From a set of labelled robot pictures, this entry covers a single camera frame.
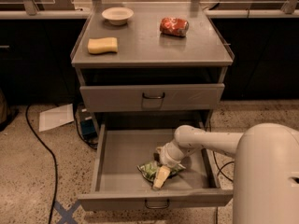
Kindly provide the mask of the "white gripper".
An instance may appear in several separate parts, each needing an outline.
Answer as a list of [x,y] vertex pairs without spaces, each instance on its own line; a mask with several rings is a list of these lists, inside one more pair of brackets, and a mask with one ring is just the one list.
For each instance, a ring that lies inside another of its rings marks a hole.
[[159,155],[161,166],[155,175],[152,188],[160,189],[165,180],[169,177],[170,169],[168,167],[175,167],[180,164],[183,159],[193,154],[193,149],[188,147],[181,147],[178,142],[172,140],[162,147],[157,147],[156,151]]

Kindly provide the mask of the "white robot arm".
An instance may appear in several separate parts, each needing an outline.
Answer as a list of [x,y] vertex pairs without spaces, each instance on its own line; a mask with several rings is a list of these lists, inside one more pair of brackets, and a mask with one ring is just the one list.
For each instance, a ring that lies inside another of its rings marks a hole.
[[158,148],[153,187],[160,189],[170,169],[206,148],[235,159],[233,224],[299,224],[299,132],[264,123],[243,133],[212,133],[182,125]]

